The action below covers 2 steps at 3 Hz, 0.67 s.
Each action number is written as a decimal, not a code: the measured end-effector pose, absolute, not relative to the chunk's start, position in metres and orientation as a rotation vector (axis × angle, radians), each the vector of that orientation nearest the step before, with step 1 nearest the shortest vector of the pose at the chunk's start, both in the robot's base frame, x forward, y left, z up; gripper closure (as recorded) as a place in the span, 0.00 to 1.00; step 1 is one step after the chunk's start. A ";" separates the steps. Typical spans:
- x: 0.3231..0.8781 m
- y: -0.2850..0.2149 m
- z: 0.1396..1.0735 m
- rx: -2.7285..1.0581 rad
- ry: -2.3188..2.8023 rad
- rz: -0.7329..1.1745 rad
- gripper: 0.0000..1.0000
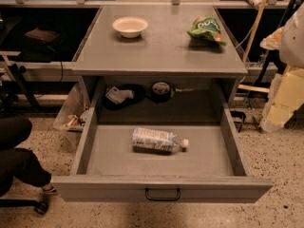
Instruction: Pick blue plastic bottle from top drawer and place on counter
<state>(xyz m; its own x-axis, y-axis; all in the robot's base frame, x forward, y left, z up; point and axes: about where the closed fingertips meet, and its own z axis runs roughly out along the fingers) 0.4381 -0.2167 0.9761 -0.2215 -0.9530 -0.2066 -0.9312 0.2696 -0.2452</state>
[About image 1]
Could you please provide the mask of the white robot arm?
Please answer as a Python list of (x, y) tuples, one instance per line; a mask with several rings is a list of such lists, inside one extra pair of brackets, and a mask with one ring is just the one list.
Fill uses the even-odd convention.
[(273, 132), (282, 128), (304, 105), (304, 4), (283, 28), (266, 37), (260, 45), (276, 47), (280, 61), (287, 65), (283, 74), (276, 74), (271, 82), (259, 124), (264, 131)]

